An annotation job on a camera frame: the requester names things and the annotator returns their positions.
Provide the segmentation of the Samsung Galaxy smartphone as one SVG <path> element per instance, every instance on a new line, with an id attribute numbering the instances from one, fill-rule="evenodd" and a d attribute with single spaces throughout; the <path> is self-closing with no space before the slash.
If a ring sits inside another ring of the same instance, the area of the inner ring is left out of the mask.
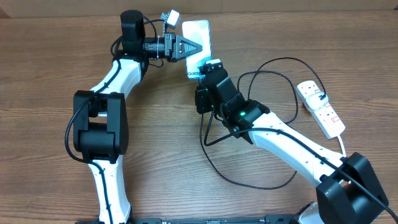
<path id="1" fill-rule="evenodd" d="M 185 59 L 187 78 L 199 79 L 200 67 L 212 59 L 210 23 L 208 20 L 185 21 L 182 34 L 190 42 L 184 42 L 183 52 L 192 53 Z"/>

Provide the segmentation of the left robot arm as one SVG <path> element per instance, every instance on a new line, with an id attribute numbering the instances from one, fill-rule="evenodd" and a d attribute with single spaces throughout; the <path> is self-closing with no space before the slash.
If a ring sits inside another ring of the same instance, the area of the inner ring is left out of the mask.
<path id="1" fill-rule="evenodd" d="M 79 90 L 73 98 L 73 115 L 65 131 L 65 144 L 73 141 L 95 180 L 99 217 L 95 223 L 132 223 L 127 199 L 123 156 L 129 144 L 126 98 L 139 84 L 153 60 L 178 62 L 201 52 L 202 46 L 168 29 L 176 28 L 180 14 L 163 13 L 162 35 L 146 37 L 146 24 L 154 21 L 138 10 L 121 13 L 122 34 L 111 45 L 112 67 L 89 91 Z"/>

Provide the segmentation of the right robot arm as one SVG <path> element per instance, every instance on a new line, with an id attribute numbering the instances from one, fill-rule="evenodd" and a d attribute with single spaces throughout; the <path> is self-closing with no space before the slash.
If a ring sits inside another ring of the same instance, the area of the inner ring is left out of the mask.
<path id="1" fill-rule="evenodd" d="M 230 136 L 268 150 L 314 186 L 317 201 L 294 215 L 292 223 L 371 223 L 383 211 L 397 219 L 366 157 L 331 151 L 296 132 L 260 102 L 244 99 L 219 60 L 204 63 L 199 72 L 198 113 L 220 116 Z"/>

